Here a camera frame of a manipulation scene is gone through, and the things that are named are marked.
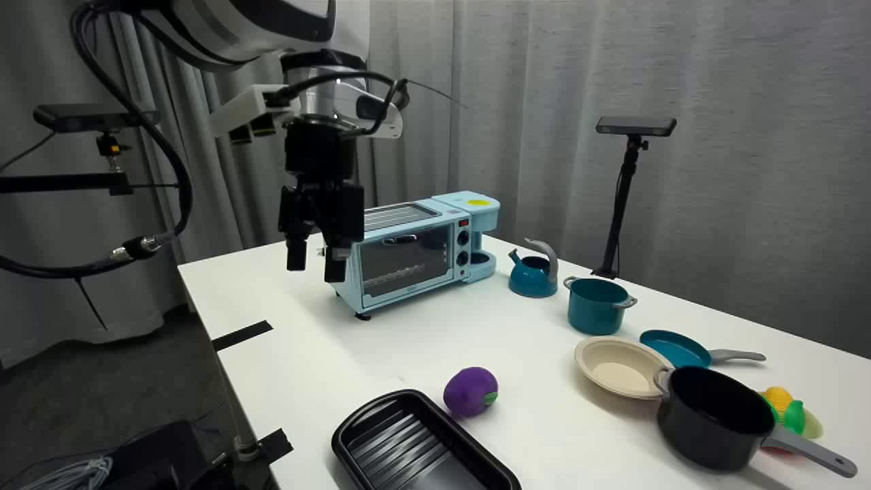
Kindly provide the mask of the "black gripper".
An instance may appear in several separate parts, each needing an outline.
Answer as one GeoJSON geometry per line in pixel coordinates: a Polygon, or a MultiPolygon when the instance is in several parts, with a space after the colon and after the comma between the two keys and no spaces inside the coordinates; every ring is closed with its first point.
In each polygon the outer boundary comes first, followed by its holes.
{"type": "Polygon", "coordinates": [[[350,243],[361,239],[365,191],[354,182],[356,142],[338,129],[288,123],[285,172],[281,194],[281,232],[285,234],[285,270],[308,265],[308,238],[322,232],[323,281],[343,283],[350,243]]]}

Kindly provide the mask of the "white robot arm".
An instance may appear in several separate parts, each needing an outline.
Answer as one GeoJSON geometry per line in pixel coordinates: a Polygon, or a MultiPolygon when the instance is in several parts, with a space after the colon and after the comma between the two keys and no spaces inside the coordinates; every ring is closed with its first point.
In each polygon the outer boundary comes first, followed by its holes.
{"type": "Polygon", "coordinates": [[[277,228],[285,268],[308,268],[308,238],[327,244],[323,281],[339,283],[361,239],[356,142],[397,138],[407,82],[367,65],[371,0],[107,0],[195,68],[245,68],[266,54],[281,85],[254,85],[211,123],[237,142],[284,129],[285,182],[277,228]]]}

